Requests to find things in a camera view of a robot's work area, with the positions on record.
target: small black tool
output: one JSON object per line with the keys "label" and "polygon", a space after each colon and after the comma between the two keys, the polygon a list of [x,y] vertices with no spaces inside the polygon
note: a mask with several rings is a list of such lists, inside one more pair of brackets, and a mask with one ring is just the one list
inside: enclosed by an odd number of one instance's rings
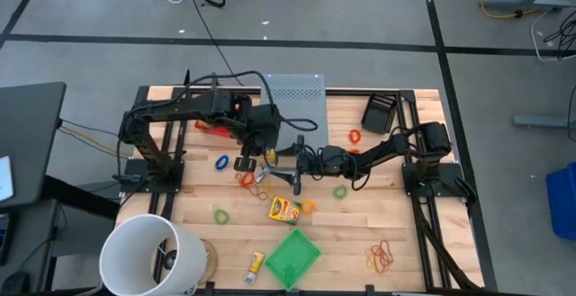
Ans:
{"label": "small black tool", "polygon": [[16,218],[14,214],[0,214],[0,265],[5,265],[12,243]]}
{"label": "small black tool", "polygon": [[382,94],[370,94],[362,116],[362,128],[374,133],[390,131],[396,115],[396,100]]}
{"label": "small black tool", "polygon": [[30,292],[30,279],[27,273],[17,272],[4,279],[0,294],[4,296]]}
{"label": "small black tool", "polygon": [[164,269],[172,270],[175,261],[176,261],[176,250],[170,250],[166,252],[162,265],[164,266]]}

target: floor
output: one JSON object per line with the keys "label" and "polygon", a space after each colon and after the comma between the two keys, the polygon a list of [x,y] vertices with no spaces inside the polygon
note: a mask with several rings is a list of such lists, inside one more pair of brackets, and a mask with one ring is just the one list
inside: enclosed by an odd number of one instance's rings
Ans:
{"label": "floor", "polygon": [[[139,85],[179,84],[188,68],[195,76],[227,72],[191,0],[1,1],[0,86],[64,81],[62,117],[70,121],[115,131]],[[518,129],[511,119],[565,115],[576,64],[533,56],[528,34],[537,14],[492,20],[477,3],[227,0],[223,9],[200,9],[213,36],[226,40],[221,49],[235,71],[323,74],[330,86],[440,89],[460,157],[472,162],[499,291],[570,295],[576,244],[551,230],[545,175],[573,161],[576,145],[564,130]],[[556,31],[570,12],[549,14],[536,30]],[[437,54],[441,44],[446,55]],[[461,125],[468,151],[454,132]],[[109,181],[114,167],[113,158],[57,135],[51,175],[88,184]],[[96,285],[97,254],[113,224],[68,217],[74,223],[57,243],[54,287]],[[77,252],[85,256],[68,256]]]}

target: green plastic tray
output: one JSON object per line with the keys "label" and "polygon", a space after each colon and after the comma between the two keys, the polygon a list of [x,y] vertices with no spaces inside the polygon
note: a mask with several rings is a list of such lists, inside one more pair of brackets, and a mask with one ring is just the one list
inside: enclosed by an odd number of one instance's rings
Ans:
{"label": "green plastic tray", "polygon": [[320,254],[320,250],[299,229],[295,229],[264,264],[289,291],[314,265]]}

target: white bucket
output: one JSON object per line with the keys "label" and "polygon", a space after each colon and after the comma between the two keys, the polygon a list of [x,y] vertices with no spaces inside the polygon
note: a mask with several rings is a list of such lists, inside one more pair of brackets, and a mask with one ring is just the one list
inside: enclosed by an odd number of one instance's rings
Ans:
{"label": "white bucket", "polygon": [[[151,261],[158,245],[175,238],[176,259],[160,283],[154,281]],[[157,215],[126,220],[106,239],[100,254],[100,276],[106,288],[118,296],[159,296],[195,290],[206,269],[207,254],[193,232]]]}

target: yellow crayon box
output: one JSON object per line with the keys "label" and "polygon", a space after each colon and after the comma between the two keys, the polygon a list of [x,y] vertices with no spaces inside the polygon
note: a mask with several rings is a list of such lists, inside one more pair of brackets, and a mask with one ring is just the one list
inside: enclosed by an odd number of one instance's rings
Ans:
{"label": "yellow crayon box", "polygon": [[284,198],[274,197],[268,217],[272,220],[296,225],[302,205],[299,202],[291,202]]}

